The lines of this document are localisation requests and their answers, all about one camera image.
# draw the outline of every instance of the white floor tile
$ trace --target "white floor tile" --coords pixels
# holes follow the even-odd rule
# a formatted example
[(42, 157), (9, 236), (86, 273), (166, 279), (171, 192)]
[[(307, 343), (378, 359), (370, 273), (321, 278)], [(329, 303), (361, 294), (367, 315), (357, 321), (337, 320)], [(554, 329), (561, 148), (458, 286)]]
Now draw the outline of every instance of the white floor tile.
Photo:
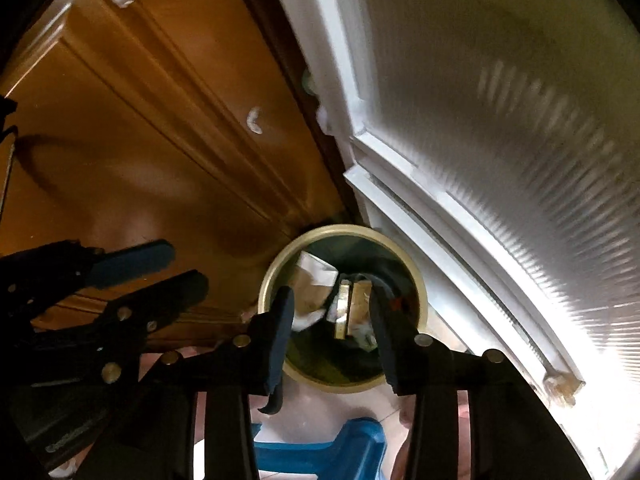
[(284, 377), (284, 402), (276, 415), (252, 410), (252, 421), (262, 423), (259, 442), (307, 444), (333, 440), (350, 418), (383, 420), (399, 407), (388, 384), (358, 394), (329, 394)]
[(400, 411), (396, 411), (382, 421), (382, 429), (386, 437), (386, 453), (382, 461), (382, 472), (390, 478), (396, 455), (402, 443), (406, 440), (409, 430), (400, 424)]

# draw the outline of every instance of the gold metal piece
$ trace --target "gold metal piece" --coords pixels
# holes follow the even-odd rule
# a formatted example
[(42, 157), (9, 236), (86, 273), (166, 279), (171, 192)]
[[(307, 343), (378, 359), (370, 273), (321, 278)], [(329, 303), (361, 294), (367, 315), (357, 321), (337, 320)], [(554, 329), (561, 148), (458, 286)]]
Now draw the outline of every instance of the gold metal piece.
[(347, 335), (353, 335), (355, 326), (366, 323), (369, 320), (369, 298), (372, 283), (369, 280), (353, 283), (351, 289), (351, 301), (349, 302), (349, 320), (347, 323)]
[(160, 362), (167, 366), (175, 365), (178, 362), (178, 359), (180, 359), (180, 354), (175, 350), (165, 352), (160, 356)]
[(496, 350), (495, 348), (489, 348), (485, 353), (484, 356), (489, 359), (490, 362), (492, 363), (501, 363), (502, 361), (504, 361), (504, 354), (502, 352), (500, 352), (499, 350)]
[(244, 348), (245, 346), (249, 346), (249, 344), (251, 343), (251, 338), (247, 334), (238, 334), (233, 339), (233, 343), (238, 348)]
[(120, 378), (122, 368), (117, 363), (107, 363), (102, 368), (102, 380), (107, 384), (113, 384)]
[(351, 282), (342, 280), (338, 289), (338, 308), (335, 313), (335, 330), (334, 338), (344, 339), (347, 335), (347, 316), (349, 313), (349, 291), (351, 290)]
[(121, 306), (118, 309), (118, 319), (120, 321), (124, 321), (126, 319), (129, 319), (131, 317), (131, 314), (133, 314), (133, 312), (131, 311), (131, 309), (128, 306)]

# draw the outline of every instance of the rivet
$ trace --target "rivet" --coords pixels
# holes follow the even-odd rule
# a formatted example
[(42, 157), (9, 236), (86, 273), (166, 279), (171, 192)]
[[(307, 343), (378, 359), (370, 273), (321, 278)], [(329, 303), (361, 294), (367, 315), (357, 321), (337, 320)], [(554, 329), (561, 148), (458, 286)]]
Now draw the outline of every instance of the rivet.
[(180, 354), (178, 354), (178, 352), (176, 352), (175, 350), (165, 352), (160, 356), (160, 362), (163, 365), (167, 366), (175, 365), (178, 362), (178, 359), (180, 359)]
[(238, 334), (233, 339), (233, 342), (238, 348), (244, 348), (245, 346), (249, 346), (251, 338), (247, 334)]
[(126, 319), (129, 319), (131, 317), (131, 314), (133, 314), (133, 312), (131, 311), (131, 309), (128, 306), (121, 306), (118, 309), (118, 319), (120, 321), (124, 321)]
[(489, 348), (484, 356), (489, 359), (490, 362), (499, 364), (504, 361), (504, 354), (495, 348)]
[(431, 346), (431, 344), (433, 343), (433, 337), (428, 334), (418, 334), (414, 337), (414, 342), (418, 346)]
[(107, 363), (102, 368), (102, 380), (107, 384), (113, 384), (120, 378), (122, 368), (117, 363)]

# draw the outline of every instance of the metal piece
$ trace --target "metal piece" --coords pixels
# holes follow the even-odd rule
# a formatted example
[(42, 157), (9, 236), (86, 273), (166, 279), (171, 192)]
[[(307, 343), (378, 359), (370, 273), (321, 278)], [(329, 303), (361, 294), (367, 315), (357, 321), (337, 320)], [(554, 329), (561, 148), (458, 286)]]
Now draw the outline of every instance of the metal piece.
[(167, 365), (167, 366), (175, 365), (179, 361), (179, 359), (180, 359), (180, 354), (175, 350), (165, 352), (160, 356), (160, 362), (163, 365)]
[(124, 321), (127, 320), (131, 317), (131, 314), (133, 314), (133, 312), (131, 311), (131, 309), (128, 306), (121, 306), (118, 309), (118, 319), (120, 321)]
[(416, 337), (414, 337), (414, 341), (418, 346), (431, 346), (431, 343), (433, 343), (433, 337), (431, 337), (428, 334), (418, 334)]
[(496, 350), (495, 348), (488, 349), (486, 352), (484, 352), (483, 355), (490, 362), (495, 363), (495, 364), (500, 364), (505, 359), (505, 355), (502, 352), (500, 352), (499, 350)]
[(344, 339), (347, 334), (347, 316), (349, 313), (349, 293), (351, 282), (342, 280), (338, 288), (338, 305), (336, 309), (334, 337)]
[(251, 338), (247, 334), (238, 334), (234, 337), (234, 345), (238, 348), (244, 348), (251, 344)]
[(102, 380), (107, 384), (113, 384), (120, 378), (122, 373), (122, 368), (117, 363), (107, 363), (102, 368), (102, 372), (100, 373), (102, 376)]

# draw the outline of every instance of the gold container rim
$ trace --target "gold container rim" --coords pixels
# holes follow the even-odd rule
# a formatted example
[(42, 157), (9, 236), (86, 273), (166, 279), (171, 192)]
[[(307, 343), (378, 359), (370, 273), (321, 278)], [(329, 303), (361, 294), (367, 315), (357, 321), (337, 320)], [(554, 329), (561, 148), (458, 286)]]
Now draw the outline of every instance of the gold container rim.
[[(382, 245), (385, 249), (395, 254), (395, 256), (397, 256), (398, 259), (402, 261), (402, 264), (407, 268), (409, 274), (412, 277), (412, 280), (414, 281), (415, 290), (418, 296), (418, 306), (420, 308), (420, 313), (418, 314), (417, 329), (418, 332), (425, 332), (427, 327), (428, 311), (427, 290), (424, 286), (424, 280), (422, 278), (420, 270), (418, 270), (418, 267), (415, 265), (414, 261), (406, 253), (406, 251), (398, 244), (396, 244), (393, 240), (389, 239), (383, 234), (380, 234), (377, 231), (374, 231), (371, 228), (354, 224), (333, 224), (319, 227), (306, 232), (305, 234), (299, 236), (298, 238), (287, 244), (286, 247), (284, 247), (284, 249), (281, 250), (278, 256), (276, 256), (272, 261), (269, 269), (267, 269), (267, 273), (264, 275), (262, 285), (260, 286), (260, 294), (258, 295), (258, 314), (261, 314), (268, 310), (270, 297), (273, 292), (273, 284), (276, 280), (276, 277), (282, 270), (282, 267), (295, 253), (303, 250), (313, 242), (322, 240), (323, 238), (342, 235), (357, 236), (376, 242)], [(294, 367), (287, 358), (285, 359), (282, 370), (295, 381), (310, 384), (311, 386), (314, 386), (319, 390), (336, 394), (352, 394), (363, 392), (369, 390), (370, 388), (378, 386), (379, 384), (385, 383), (384, 375), (379, 375), (378, 377), (375, 377), (373, 379), (360, 383), (349, 384), (348, 386), (333, 386), (318, 381), (306, 374), (303, 374), (300, 370)]]

